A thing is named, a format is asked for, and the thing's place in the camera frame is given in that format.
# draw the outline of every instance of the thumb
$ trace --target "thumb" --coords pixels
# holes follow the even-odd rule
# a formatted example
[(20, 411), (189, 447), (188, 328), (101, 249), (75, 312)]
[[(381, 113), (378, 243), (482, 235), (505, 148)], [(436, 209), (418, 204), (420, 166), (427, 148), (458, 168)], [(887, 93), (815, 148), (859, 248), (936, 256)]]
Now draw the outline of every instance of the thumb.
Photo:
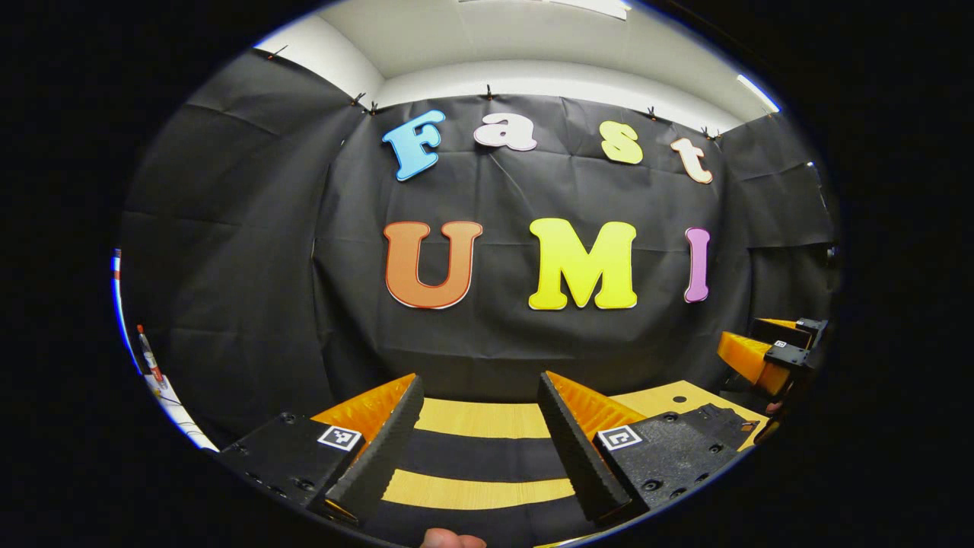
[(445, 528), (428, 528), (420, 548), (464, 548), (460, 537)]

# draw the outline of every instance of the yellow letter m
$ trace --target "yellow letter m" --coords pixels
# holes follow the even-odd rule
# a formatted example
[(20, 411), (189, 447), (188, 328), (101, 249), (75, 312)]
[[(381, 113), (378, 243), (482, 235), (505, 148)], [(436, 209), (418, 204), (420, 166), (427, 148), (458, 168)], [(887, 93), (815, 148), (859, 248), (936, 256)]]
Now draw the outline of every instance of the yellow letter m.
[(535, 310), (561, 310), (568, 297), (561, 293), (561, 276), (579, 307), (585, 307), (595, 284), (602, 278), (602, 291), (595, 296), (599, 308), (632, 308), (632, 240), (636, 228), (626, 222), (602, 225), (591, 253), (585, 252), (572, 223), (563, 218), (539, 218), (531, 233), (541, 241), (538, 292), (528, 298)]

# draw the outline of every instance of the orange letter u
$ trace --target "orange letter u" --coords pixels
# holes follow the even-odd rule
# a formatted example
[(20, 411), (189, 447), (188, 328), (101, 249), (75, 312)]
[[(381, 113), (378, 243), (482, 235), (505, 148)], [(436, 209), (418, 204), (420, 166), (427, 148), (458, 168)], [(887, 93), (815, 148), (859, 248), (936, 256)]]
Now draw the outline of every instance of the orange letter u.
[(443, 235), (450, 240), (450, 262), (446, 280), (438, 286), (420, 281), (420, 243), (430, 235), (422, 222), (394, 222), (383, 234), (389, 239), (386, 259), (386, 287), (395, 300), (413, 308), (447, 308), (461, 301), (470, 289), (473, 240), (483, 234), (475, 222), (447, 222)]

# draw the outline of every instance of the marker pen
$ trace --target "marker pen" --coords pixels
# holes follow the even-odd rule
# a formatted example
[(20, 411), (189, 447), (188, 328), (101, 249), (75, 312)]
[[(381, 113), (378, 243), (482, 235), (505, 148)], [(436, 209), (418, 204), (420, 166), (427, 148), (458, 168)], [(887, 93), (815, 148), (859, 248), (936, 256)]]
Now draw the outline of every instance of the marker pen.
[(137, 325), (135, 328), (138, 329), (138, 341), (142, 343), (142, 355), (145, 356), (145, 363), (149, 366), (149, 371), (152, 372), (152, 376), (156, 377), (159, 388), (166, 390), (169, 387), (163, 379), (163, 373), (159, 371), (159, 365), (156, 364), (156, 357), (152, 355), (152, 348), (149, 346), (149, 339), (145, 337), (145, 330), (141, 325)]

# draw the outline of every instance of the letter f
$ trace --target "letter f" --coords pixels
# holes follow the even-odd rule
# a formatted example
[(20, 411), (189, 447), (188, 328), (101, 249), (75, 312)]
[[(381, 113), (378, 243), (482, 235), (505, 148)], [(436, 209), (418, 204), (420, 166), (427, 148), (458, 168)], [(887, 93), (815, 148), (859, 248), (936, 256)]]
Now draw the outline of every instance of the letter f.
[(395, 178), (407, 180), (436, 163), (439, 156), (435, 152), (427, 152), (423, 145), (439, 146), (439, 132), (431, 124), (443, 120), (446, 120), (446, 114), (431, 110), (382, 137), (382, 142), (393, 144), (395, 157), (399, 161), (399, 171), (395, 172)]

